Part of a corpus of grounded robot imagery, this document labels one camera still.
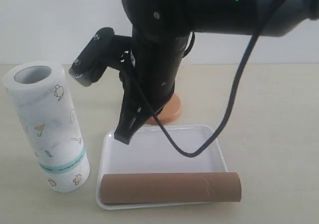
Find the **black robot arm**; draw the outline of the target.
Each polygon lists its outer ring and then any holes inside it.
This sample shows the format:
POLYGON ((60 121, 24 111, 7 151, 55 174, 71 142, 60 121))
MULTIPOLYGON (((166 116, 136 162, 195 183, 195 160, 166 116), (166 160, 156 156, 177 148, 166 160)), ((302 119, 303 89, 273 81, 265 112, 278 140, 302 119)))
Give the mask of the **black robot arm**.
POLYGON ((251 35, 274 0, 121 0, 132 24, 115 139, 128 144, 174 93, 190 34, 251 35))

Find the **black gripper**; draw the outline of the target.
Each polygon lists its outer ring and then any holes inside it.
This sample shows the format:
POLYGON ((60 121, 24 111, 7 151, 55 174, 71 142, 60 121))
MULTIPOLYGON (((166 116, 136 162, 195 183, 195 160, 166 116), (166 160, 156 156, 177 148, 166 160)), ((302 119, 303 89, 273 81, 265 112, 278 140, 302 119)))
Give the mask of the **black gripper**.
POLYGON ((133 29, 130 57, 121 72, 124 95, 114 132, 117 141, 129 144, 132 136, 152 117, 147 104, 159 113, 168 103, 181 60, 193 44, 193 33, 151 41, 133 29))

